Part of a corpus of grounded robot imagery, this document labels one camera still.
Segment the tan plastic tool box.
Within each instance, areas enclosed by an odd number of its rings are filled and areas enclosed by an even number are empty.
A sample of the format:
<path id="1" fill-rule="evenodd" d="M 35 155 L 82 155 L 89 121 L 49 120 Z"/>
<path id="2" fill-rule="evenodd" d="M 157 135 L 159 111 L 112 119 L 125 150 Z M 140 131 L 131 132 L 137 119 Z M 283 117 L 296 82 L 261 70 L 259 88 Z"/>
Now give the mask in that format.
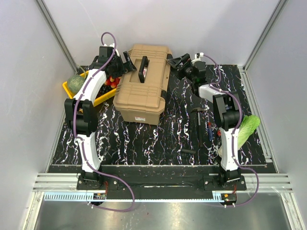
<path id="1" fill-rule="evenodd" d="M 167 46 L 135 44 L 128 52 L 136 71 L 125 74 L 113 105 L 126 122 L 158 125 L 165 110 L 172 57 Z"/>

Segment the black handled claw hammer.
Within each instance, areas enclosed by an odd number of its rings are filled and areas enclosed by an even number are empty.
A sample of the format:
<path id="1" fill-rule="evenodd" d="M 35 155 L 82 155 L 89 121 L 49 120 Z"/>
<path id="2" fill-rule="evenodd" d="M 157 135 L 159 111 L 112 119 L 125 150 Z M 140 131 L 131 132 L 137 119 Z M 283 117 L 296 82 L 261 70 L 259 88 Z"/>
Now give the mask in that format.
<path id="1" fill-rule="evenodd" d="M 208 109 L 196 107 L 192 109 L 192 113 L 197 114 L 197 135 L 198 135 L 198 141 L 199 141 L 199 148 L 203 148 L 203 140 L 202 140 L 202 128 L 201 128 L 201 113 L 208 111 Z"/>

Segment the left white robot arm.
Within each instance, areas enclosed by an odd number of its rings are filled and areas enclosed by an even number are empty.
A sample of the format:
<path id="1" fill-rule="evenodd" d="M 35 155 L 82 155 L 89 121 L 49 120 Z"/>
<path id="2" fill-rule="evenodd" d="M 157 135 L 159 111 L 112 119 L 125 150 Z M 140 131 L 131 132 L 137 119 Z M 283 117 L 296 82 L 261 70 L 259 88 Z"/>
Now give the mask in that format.
<path id="1" fill-rule="evenodd" d="M 104 184 L 103 175 L 98 172 L 100 161 L 95 144 L 98 117 L 94 101 L 108 77 L 118 78 L 136 70 L 127 52 L 124 52 L 124 57 L 125 63 L 114 43 L 100 46 L 99 55 L 94 58 L 85 73 L 86 78 L 81 89 L 73 98 L 64 102 L 66 123 L 79 145 L 82 156 L 80 180 L 93 189 L 99 189 Z"/>

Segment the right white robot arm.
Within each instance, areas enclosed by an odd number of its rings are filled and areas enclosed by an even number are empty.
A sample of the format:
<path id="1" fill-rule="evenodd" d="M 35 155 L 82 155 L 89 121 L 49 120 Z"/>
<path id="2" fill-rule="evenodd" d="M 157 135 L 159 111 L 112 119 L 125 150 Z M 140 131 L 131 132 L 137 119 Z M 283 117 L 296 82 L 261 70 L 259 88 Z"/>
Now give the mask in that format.
<path id="1" fill-rule="evenodd" d="M 218 157 L 219 176 L 217 182 L 222 189 L 228 190 L 240 181 L 238 165 L 238 133 L 242 121 L 241 104 L 236 92 L 218 89 L 217 82 L 206 80 L 206 63 L 201 61 L 205 55 L 197 53 L 192 60 L 189 54 L 178 58 L 167 55 L 173 75 L 178 79 L 187 78 L 192 92 L 213 104 L 214 121 L 221 133 L 222 156 Z"/>

